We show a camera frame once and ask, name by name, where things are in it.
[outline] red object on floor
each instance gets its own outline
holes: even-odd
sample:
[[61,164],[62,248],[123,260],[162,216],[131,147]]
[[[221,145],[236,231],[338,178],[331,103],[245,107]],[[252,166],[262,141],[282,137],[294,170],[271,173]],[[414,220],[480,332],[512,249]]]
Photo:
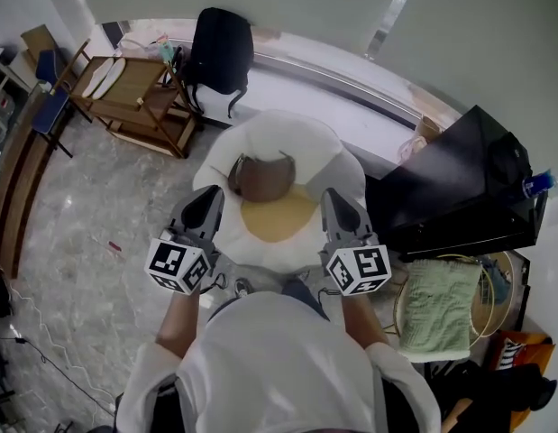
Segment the red object on floor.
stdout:
[[116,245],[114,242],[112,241],[108,241],[108,245],[110,245],[112,248],[114,248],[116,251],[121,252],[123,249],[121,249],[118,245]]

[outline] white cable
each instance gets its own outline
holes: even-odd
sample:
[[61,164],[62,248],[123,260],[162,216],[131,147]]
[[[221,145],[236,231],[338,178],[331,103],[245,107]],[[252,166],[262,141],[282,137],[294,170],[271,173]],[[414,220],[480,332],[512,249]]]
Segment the white cable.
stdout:
[[90,424],[90,429],[94,429],[95,427],[95,420],[96,420],[96,413],[98,412],[98,404],[95,403],[96,410],[92,414],[92,423]]
[[[90,377],[88,376],[87,370],[86,370],[83,366],[81,366],[81,365],[73,365],[73,364],[70,362],[69,353],[67,352],[66,348],[65,348],[64,346],[58,345],[58,344],[56,344],[56,343],[54,343],[54,342],[52,341],[52,336],[50,336],[50,331],[49,331],[48,327],[46,326],[46,324],[44,324],[44,322],[42,322],[42,312],[41,312],[38,308],[36,308],[36,305],[34,304],[34,300],[31,299],[31,298],[28,298],[28,297],[23,297],[23,296],[20,294],[20,292],[19,292],[18,290],[13,289],[12,285],[10,284],[10,281],[8,281],[8,288],[9,288],[12,292],[14,292],[14,293],[18,296],[19,299],[22,299],[22,300],[25,300],[25,299],[26,299],[26,300],[29,300],[29,301],[31,302],[32,307],[38,312],[38,314],[39,314],[39,316],[40,316],[40,318],[41,318],[41,322],[40,322],[40,324],[39,324],[39,327],[43,327],[44,330],[46,330],[46,334],[48,335],[48,338],[49,338],[50,343],[52,344],[52,346],[56,346],[56,347],[58,347],[58,348],[62,348],[62,351],[64,352],[64,356],[66,357],[66,362],[67,362],[68,366],[69,366],[70,368],[72,368],[72,369],[81,369],[82,372],[84,372],[84,375],[85,375],[86,378],[87,378],[87,383],[88,383],[88,386],[90,387],[90,389],[91,389],[91,390],[94,390],[95,392],[102,392],[102,393],[106,394],[107,396],[109,396],[109,397],[112,399],[112,401],[111,401],[111,403],[110,403],[110,407],[111,407],[111,409],[114,409],[114,396],[113,396],[112,394],[110,394],[109,392],[107,392],[106,390],[103,390],[102,388],[96,388],[96,387],[92,386],[92,383],[90,382]],[[97,411],[98,411],[98,406],[96,405],[95,415],[96,415],[96,412],[97,412]]]

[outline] cable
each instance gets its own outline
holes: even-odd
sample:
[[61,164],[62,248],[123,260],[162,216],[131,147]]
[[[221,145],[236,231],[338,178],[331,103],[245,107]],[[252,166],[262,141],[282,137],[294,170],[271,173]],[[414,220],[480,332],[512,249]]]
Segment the cable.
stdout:
[[407,280],[401,284],[397,296],[395,297],[395,303],[393,304],[393,327],[395,328],[395,332],[397,333],[399,338],[401,337],[401,333],[398,330],[398,323],[397,323],[398,300],[400,299],[401,293],[403,293],[403,289],[405,289],[405,286],[407,285],[409,277],[410,276],[407,276]]
[[224,275],[223,272],[219,272],[216,275],[215,280],[210,285],[204,287],[200,291],[200,294],[202,295],[203,293],[207,293],[208,291],[212,290],[214,287],[218,287],[220,290],[224,290],[226,289],[227,286],[228,286],[228,280],[226,279],[226,276]]
[[102,392],[102,393],[104,393],[105,395],[107,395],[108,397],[110,397],[110,398],[112,399],[111,402],[112,402],[112,404],[114,405],[114,396],[113,396],[112,394],[110,394],[109,392],[107,392],[106,390],[103,390],[102,388],[96,388],[96,387],[92,386],[92,382],[90,381],[90,376],[88,375],[87,370],[86,370],[83,366],[81,366],[81,365],[73,365],[73,364],[70,362],[69,353],[67,352],[66,348],[65,348],[64,346],[58,345],[58,344],[54,343],[54,341],[52,341],[52,336],[50,335],[50,331],[49,331],[48,327],[46,326],[46,324],[44,324],[44,322],[42,322],[42,312],[41,312],[38,308],[36,308],[36,305],[34,304],[34,300],[31,299],[31,298],[23,297],[23,296],[20,294],[20,292],[19,292],[18,290],[13,289],[12,286],[10,286],[10,282],[8,282],[8,285],[9,285],[9,289],[10,289],[12,292],[14,292],[14,293],[18,296],[18,298],[20,298],[20,299],[22,299],[22,300],[29,300],[29,301],[31,302],[32,307],[36,310],[36,312],[38,312],[38,314],[39,314],[39,316],[40,316],[40,324],[38,325],[38,327],[44,327],[44,330],[46,330],[46,334],[48,335],[48,338],[49,338],[50,343],[52,344],[52,346],[56,346],[57,348],[61,348],[61,349],[62,349],[62,351],[64,352],[64,356],[65,356],[65,358],[66,358],[67,365],[68,365],[71,369],[81,369],[82,372],[84,372],[84,375],[85,375],[85,377],[86,377],[86,379],[87,379],[88,387],[89,387],[91,390],[94,390],[95,392]]
[[326,287],[323,287],[316,295],[316,299],[321,308],[323,307],[323,303],[321,302],[321,293],[326,293],[327,295],[341,295],[341,292],[339,290],[327,289]]
[[[9,300],[8,300],[8,301],[10,302],[10,301],[12,300],[12,293],[10,293],[10,292],[14,292],[14,293],[18,296],[18,298],[21,299],[21,300],[28,300],[28,301],[30,301],[31,304],[32,304],[32,307],[36,310],[36,312],[38,313],[38,315],[39,315],[39,317],[40,317],[40,324],[38,325],[38,327],[39,327],[39,328],[44,327],[44,330],[46,330],[46,335],[48,335],[48,339],[50,340],[50,343],[52,344],[52,346],[56,346],[56,347],[62,349],[62,351],[64,352],[64,357],[66,358],[66,362],[67,362],[68,367],[71,368],[71,369],[81,369],[82,372],[84,373],[86,379],[87,379],[88,387],[89,387],[91,390],[94,390],[95,392],[102,392],[102,393],[104,393],[105,395],[107,395],[107,396],[112,400],[112,401],[110,402],[110,405],[111,405],[111,406],[114,406],[114,396],[113,396],[111,393],[107,392],[106,390],[103,390],[102,388],[96,388],[96,387],[92,386],[92,382],[90,381],[90,376],[88,375],[87,370],[86,370],[83,366],[81,366],[81,365],[74,365],[74,364],[72,364],[72,363],[70,362],[70,359],[69,359],[69,352],[67,351],[66,347],[54,343],[54,341],[52,340],[52,335],[50,334],[50,331],[49,331],[48,327],[47,327],[46,324],[44,324],[44,322],[42,321],[42,312],[36,307],[36,304],[34,303],[34,300],[31,299],[31,298],[28,298],[28,297],[23,297],[23,296],[20,294],[20,292],[19,292],[18,290],[14,289],[14,288],[12,287],[12,284],[10,283],[10,281],[4,279],[4,277],[5,277],[5,271],[2,269],[1,266],[0,266],[0,272],[2,273],[1,276],[2,276],[2,278],[3,278],[3,281],[4,281],[5,283],[8,284],[8,287],[7,287],[7,289],[9,290]],[[0,338],[3,339],[3,340],[12,340],[12,338],[4,338],[4,337],[0,337]],[[91,398],[93,401],[95,401],[96,406],[99,405],[98,402],[97,402],[94,398],[92,398],[88,393],[86,393],[86,392],[85,392],[84,390],[82,390],[80,387],[78,387],[78,388],[79,388],[81,391],[83,391],[89,398]],[[104,412],[108,413],[111,417],[114,417],[114,414],[112,414],[110,411],[106,410],[105,408],[102,408],[102,409],[103,409]]]
[[92,422],[90,422],[90,429],[93,429],[95,427],[97,413],[98,413],[98,403],[95,404],[95,411],[92,413]]
[[68,377],[64,371],[62,371],[62,369],[60,369],[55,363],[53,363],[51,361],[51,359],[49,359],[46,355],[44,355],[44,353],[38,349],[37,346],[34,345],[33,342],[31,342],[30,340],[28,340],[27,338],[21,338],[21,337],[16,337],[16,338],[4,338],[0,336],[0,340],[14,340],[17,344],[20,345],[24,345],[24,344],[28,344],[30,345],[32,348],[34,348],[38,354],[41,356],[41,361],[43,364],[46,363],[50,363],[52,365],[52,367],[54,367],[57,371],[59,371],[62,376],[68,380],[70,383],[72,383],[76,388],[78,388],[81,392],[83,392],[91,401],[93,401],[97,408],[102,409],[104,412],[106,412],[108,415],[110,415],[111,417],[114,417],[114,414],[110,411],[107,410],[105,407],[102,406],[102,404],[100,404],[95,398],[93,398],[92,396],[90,396],[84,389],[82,389],[76,382],[74,382],[70,377]]
[[392,336],[396,336],[396,335],[398,335],[398,333],[397,333],[397,330],[396,330],[396,328],[395,328],[395,324],[394,324],[394,323],[393,323],[393,324],[391,324],[390,326],[386,326],[386,327],[384,327],[384,328],[383,328],[383,332],[384,332],[385,334],[389,334],[389,335],[392,335]]

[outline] yellow cushion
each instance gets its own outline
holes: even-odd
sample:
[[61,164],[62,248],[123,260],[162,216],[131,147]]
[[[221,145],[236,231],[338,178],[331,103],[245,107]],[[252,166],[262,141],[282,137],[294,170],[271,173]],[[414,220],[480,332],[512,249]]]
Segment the yellow cushion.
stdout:
[[243,200],[241,215],[252,235],[263,242],[276,243],[289,239],[305,227],[317,206],[304,186],[294,184],[279,200],[264,203]]

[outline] black backpack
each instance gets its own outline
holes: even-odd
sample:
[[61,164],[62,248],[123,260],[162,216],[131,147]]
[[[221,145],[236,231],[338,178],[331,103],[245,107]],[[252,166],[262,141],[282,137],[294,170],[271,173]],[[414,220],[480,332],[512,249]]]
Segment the black backpack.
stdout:
[[186,87],[193,88],[193,106],[203,112],[197,101],[199,83],[222,95],[239,90],[228,105],[228,117],[231,118],[231,109],[246,93],[247,74],[253,59],[251,25],[248,21],[218,8],[203,10],[198,16],[190,60],[182,68]]

